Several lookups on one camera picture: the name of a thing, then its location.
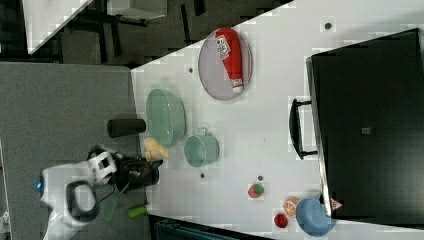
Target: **red sticker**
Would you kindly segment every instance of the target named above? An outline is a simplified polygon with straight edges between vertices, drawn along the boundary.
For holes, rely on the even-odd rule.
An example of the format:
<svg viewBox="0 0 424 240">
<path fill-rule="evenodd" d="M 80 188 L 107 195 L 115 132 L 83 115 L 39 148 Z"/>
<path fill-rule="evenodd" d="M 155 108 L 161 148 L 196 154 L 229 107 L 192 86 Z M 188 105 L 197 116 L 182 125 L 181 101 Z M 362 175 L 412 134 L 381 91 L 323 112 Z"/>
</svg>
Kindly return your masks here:
<svg viewBox="0 0 424 240">
<path fill-rule="evenodd" d="M 343 207 L 343 204 L 337 202 L 336 200 L 332 198 L 330 200 L 331 200 L 331 208 L 333 209 L 333 211 L 336 211 L 337 209 Z"/>
</svg>

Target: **teal cup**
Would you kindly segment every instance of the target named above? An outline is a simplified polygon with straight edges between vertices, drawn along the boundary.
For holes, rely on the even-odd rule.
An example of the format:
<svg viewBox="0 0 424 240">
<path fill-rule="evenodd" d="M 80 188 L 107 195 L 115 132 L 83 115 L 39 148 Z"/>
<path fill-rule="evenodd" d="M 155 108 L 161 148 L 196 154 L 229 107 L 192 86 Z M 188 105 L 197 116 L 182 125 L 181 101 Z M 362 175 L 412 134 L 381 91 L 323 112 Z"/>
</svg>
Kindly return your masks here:
<svg viewBox="0 0 424 240">
<path fill-rule="evenodd" d="M 184 155 L 192 167 L 206 166 L 218 159 L 218 142 L 214 136 L 208 134 L 207 128 L 198 128 L 184 143 Z"/>
</svg>

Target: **black cup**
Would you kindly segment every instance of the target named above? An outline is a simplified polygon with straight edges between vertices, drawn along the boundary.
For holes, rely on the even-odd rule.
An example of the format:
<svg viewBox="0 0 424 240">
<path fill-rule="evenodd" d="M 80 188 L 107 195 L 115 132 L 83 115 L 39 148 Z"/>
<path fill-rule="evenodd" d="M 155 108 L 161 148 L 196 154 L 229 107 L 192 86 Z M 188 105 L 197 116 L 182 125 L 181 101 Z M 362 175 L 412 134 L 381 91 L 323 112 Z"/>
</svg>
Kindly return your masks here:
<svg viewBox="0 0 424 240">
<path fill-rule="evenodd" d="M 107 132 L 111 138 L 138 134 L 144 131 L 146 131 L 146 122 L 143 119 L 113 119 L 107 123 Z"/>
</svg>

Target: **suitcase handle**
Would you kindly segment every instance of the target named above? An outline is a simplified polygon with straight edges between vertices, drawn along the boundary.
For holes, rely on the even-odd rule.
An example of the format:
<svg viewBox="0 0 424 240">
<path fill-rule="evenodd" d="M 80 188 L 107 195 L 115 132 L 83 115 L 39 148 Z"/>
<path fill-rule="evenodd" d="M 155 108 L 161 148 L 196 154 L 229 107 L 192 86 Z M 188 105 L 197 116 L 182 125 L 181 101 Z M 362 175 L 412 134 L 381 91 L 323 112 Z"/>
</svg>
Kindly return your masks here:
<svg viewBox="0 0 424 240">
<path fill-rule="evenodd" d="M 311 101 L 299 102 L 297 99 L 293 100 L 292 107 L 290 109 L 290 117 L 289 117 L 289 128 L 290 128 L 290 137 L 292 139 L 292 143 L 294 149 L 299 155 L 300 159 L 303 160 L 303 157 L 308 155 L 318 154 L 317 151 L 306 152 L 303 151 L 302 145 L 302 130 L 300 128 L 300 118 L 299 118 L 299 110 L 300 106 L 309 105 Z"/>
</svg>

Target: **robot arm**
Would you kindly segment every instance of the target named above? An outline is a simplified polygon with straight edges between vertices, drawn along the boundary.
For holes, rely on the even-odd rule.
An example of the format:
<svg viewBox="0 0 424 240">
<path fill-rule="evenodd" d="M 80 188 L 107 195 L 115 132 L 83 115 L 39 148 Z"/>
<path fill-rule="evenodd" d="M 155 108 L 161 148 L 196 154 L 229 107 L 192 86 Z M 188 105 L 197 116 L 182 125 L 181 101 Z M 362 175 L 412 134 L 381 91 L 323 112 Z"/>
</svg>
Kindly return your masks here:
<svg viewBox="0 0 424 240">
<path fill-rule="evenodd" d="M 100 146 L 93 147 L 87 161 L 43 170 L 37 188 L 41 201 L 52 213 L 44 240 L 69 240 L 100 212 L 95 187 L 106 184 L 142 187 L 140 180 L 162 161 L 127 157 Z"/>
</svg>

